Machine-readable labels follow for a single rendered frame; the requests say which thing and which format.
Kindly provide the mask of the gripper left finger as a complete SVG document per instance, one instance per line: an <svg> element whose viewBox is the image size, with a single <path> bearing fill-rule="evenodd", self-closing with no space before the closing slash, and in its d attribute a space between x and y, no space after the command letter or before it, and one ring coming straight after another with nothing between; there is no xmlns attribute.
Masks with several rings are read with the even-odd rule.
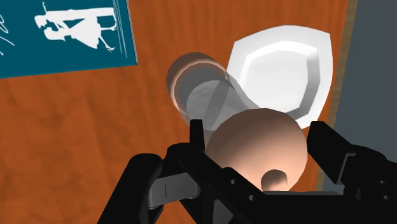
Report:
<svg viewBox="0 0 397 224"><path fill-rule="evenodd" d="M192 120L189 142L170 146L165 158L142 153L129 160L97 224L156 224L175 201L196 224L260 224L263 197L204 153L202 121Z"/></svg>

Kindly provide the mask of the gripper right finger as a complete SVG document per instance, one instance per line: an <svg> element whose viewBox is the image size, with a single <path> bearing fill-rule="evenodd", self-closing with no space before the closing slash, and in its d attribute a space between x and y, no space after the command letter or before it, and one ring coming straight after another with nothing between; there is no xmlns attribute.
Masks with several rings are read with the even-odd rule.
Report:
<svg viewBox="0 0 397 224"><path fill-rule="evenodd" d="M330 126L312 122L307 136L310 156L342 195L322 201L331 220L353 224L397 224L397 163L382 153L351 144Z"/></svg>

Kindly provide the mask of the pink and clear glass jar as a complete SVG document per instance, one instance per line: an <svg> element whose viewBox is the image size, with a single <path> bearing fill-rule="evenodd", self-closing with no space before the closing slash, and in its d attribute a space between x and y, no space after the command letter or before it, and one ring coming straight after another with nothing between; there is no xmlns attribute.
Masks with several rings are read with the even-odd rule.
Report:
<svg viewBox="0 0 397 224"><path fill-rule="evenodd" d="M205 154L262 191L288 191L307 163L306 138L288 114L260 109L212 57L186 53L170 66L167 91L185 122L203 123Z"/></svg>

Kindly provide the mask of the white plate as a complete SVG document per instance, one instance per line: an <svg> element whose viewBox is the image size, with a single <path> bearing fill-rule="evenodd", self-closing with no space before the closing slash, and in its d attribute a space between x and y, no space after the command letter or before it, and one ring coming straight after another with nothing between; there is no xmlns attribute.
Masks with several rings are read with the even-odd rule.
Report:
<svg viewBox="0 0 397 224"><path fill-rule="evenodd" d="M330 92L330 34L299 25L265 29L233 44L226 70L248 106L287 113L304 129Z"/></svg>

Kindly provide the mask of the teal book with white figure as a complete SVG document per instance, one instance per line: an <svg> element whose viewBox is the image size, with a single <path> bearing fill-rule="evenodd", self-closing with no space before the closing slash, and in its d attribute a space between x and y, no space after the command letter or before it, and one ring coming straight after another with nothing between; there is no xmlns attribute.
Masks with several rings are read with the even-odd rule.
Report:
<svg viewBox="0 0 397 224"><path fill-rule="evenodd" d="M128 0L0 0L0 78L137 64Z"/></svg>

